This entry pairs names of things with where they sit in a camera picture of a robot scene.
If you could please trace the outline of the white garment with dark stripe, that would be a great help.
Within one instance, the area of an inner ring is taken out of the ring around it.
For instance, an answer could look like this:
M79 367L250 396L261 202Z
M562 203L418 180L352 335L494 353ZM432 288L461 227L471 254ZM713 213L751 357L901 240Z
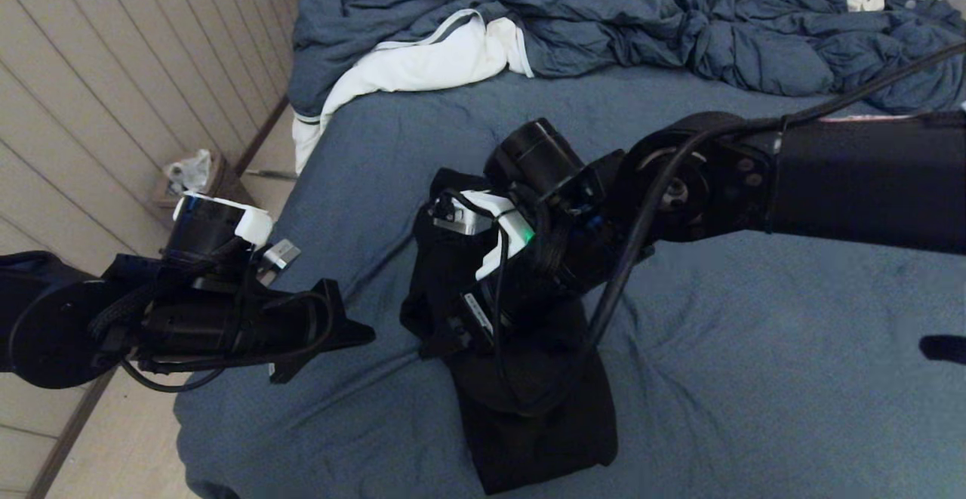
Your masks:
M509 70L535 77L525 33L509 17L485 21L463 8L417 42L377 44L336 80L318 115L294 115L294 172L300 174L336 111L377 92L434 92L483 82Z

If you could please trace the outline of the crumpled blue duvet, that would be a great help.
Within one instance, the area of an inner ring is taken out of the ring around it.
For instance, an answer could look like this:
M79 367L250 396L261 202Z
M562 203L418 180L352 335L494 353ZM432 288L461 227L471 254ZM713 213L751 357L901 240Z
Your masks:
M462 8L520 25L538 77L608 66L664 66L739 89L841 94L966 42L966 20L942 0L301 0L288 96L315 117L336 80L390 39L421 39Z

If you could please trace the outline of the white plastic bin bag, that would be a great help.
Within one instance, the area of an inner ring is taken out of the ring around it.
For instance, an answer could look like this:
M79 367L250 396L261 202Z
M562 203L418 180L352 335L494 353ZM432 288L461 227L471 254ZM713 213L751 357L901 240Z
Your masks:
M211 152L207 149L198 150L193 156L186 156L165 166L165 190L170 194L199 193L211 178L211 170Z

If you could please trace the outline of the black hooded sweatshirt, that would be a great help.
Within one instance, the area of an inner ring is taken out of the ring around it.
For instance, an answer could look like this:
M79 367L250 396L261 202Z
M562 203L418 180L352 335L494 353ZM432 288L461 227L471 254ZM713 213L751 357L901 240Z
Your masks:
M492 168L483 177L439 169L415 217L417 258L400 323L420 341L421 359L439 360L448 369L463 437L487 494L607 466L617 456L617 416L583 297L545 326L494 325L492 355L460 347L448 314L462 294L475 294L491 312L491 275L476 280L474 273L497 231L462 236L432 224L430 208L446 189L513 201L535 229L528 247L541 269L558 267L570 245L599 245L606 282L621 238L600 214L603 187L586 168L560 174Z

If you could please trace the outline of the brown trash bin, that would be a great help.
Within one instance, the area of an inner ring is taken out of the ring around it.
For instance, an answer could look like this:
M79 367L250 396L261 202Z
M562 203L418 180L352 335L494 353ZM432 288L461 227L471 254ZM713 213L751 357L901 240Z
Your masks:
M207 185L199 193L214 197L214 199L226 199L255 206L255 200L252 199L251 194L242 186L241 180L238 179L237 174L235 174L234 169L232 169L232 166L229 165L226 159L221 154L218 154L218 152L211 152L211 155L213 156L211 178L208 179ZM162 169L162 175L160 175L158 183L155 184L152 203L160 208L175 208L182 194L170 194L166 192L164 169Z

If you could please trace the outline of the blue bed sheet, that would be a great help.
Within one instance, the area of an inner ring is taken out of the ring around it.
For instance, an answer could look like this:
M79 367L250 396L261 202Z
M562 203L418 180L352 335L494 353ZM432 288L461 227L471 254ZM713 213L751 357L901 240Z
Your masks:
M347 316L376 340L320 355L285 385L249 366L179 395L189 487L484 499L448 369L420 360L399 323L415 258L406 237L435 172L479 173L540 117L591 161L697 112L758 118L815 103L641 66L505 72L341 107L277 221L301 255L275 286L336 280ZM632 272L601 342L617 458L512 495L966 499L966 366L918 351L922 335L965 333L961 256L753 232L662 245Z

